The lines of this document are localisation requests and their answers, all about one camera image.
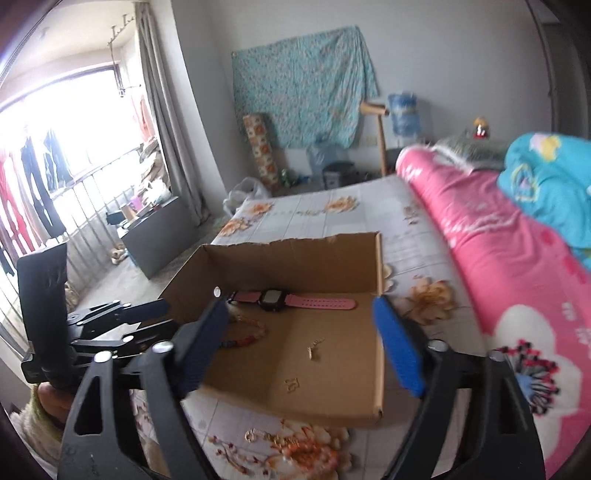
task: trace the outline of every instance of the wall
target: wall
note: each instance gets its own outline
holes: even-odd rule
[[[558,96],[558,131],[575,137],[589,137],[589,100],[581,59],[566,28],[560,24],[543,26],[550,48],[556,95]]]
[[[551,128],[543,52],[524,0],[208,1],[230,91],[231,51],[357,25],[381,99],[415,91],[429,137],[461,132],[479,115],[499,138]],[[375,119],[367,120],[361,128],[366,144],[376,132]],[[388,119],[385,130],[391,132]],[[387,141],[392,145],[393,135]],[[361,166],[377,166],[375,147],[349,155]],[[303,151],[287,156],[291,166],[307,170]]]
[[[170,0],[151,0],[152,11],[158,24],[163,63],[168,73],[168,87],[173,98],[181,129],[188,142],[190,154],[201,177],[201,187],[208,208],[214,214],[221,214],[222,202],[227,190],[213,157],[212,149],[197,103],[191,89],[183,51],[181,50],[173,7]]]
[[[172,0],[178,40],[207,140],[227,190],[256,174],[242,139],[206,0]]]
[[[120,49],[114,49],[113,56],[116,61],[119,61],[121,59]],[[111,52],[108,48],[70,55],[50,61],[18,77],[9,77],[0,87],[0,106],[14,96],[33,90],[52,80],[65,77],[72,73],[83,72],[94,67],[107,66],[112,63]]]

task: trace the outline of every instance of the red clothing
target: red clothing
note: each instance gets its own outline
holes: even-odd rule
[[[18,211],[18,205],[14,200],[14,196],[10,191],[10,187],[6,181],[6,173],[4,172],[4,162],[8,158],[5,152],[0,153],[0,201],[4,206],[4,212],[6,213],[6,218],[8,220],[8,225],[10,230],[12,231],[11,240],[14,240],[17,243],[17,246],[21,250],[22,255],[35,251],[35,247],[33,246],[33,242],[31,242],[31,237],[29,236],[29,232],[27,231],[27,224],[25,223],[24,218],[22,217],[21,213]],[[8,209],[8,204],[10,204],[12,214]],[[19,235],[23,238],[26,242],[29,250],[27,251],[22,243]]]

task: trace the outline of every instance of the blue floral cloth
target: blue floral cloth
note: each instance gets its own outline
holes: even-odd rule
[[[238,125],[264,113],[271,142],[306,148],[318,136],[348,148],[359,104],[378,96],[374,67],[358,27],[289,38],[232,54]]]

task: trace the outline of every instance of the bottle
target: bottle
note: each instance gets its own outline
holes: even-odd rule
[[[417,96],[410,92],[393,93],[388,96],[388,102],[394,134],[417,138],[421,133]]]

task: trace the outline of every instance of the bracelet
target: bracelet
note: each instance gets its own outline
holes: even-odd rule
[[[260,340],[268,332],[267,326],[264,323],[257,322],[256,320],[252,320],[247,317],[243,317],[242,315],[239,315],[235,318],[231,318],[230,323],[244,323],[246,325],[257,327],[259,329],[259,331],[257,333],[255,333],[254,335],[249,335],[249,336],[241,338],[239,340],[223,340],[220,343],[220,348],[235,348],[235,347],[247,346],[247,345],[250,345],[251,343],[256,342],[257,340]]]

